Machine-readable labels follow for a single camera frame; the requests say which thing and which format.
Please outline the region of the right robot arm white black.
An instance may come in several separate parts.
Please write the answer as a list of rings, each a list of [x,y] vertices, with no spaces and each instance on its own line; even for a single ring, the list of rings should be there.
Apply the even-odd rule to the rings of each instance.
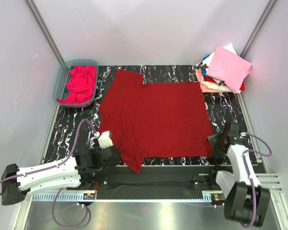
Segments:
[[[270,202],[270,192],[263,188],[255,175],[250,153],[258,151],[246,146],[239,124],[227,122],[222,133],[209,136],[213,157],[219,160],[228,157],[232,169],[216,166],[208,178],[209,186],[221,189],[224,197],[224,216],[243,227],[261,227]]]

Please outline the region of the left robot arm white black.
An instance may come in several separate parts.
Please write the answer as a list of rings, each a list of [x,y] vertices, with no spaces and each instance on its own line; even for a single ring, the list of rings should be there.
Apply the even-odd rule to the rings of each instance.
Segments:
[[[28,168],[8,165],[1,176],[1,204],[14,205],[49,190],[89,190],[97,187],[97,172],[119,164],[121,152],[115,145],[87,149],[58,161]]]

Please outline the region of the dark red t shirt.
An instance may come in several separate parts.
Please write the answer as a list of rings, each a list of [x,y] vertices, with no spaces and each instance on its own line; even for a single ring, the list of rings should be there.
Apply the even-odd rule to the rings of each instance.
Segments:
[[[213,129],[197,82],[143,83],[118,70],[99,107],[99,132],[109,131],[135,173],[150,157],[210,157]]]

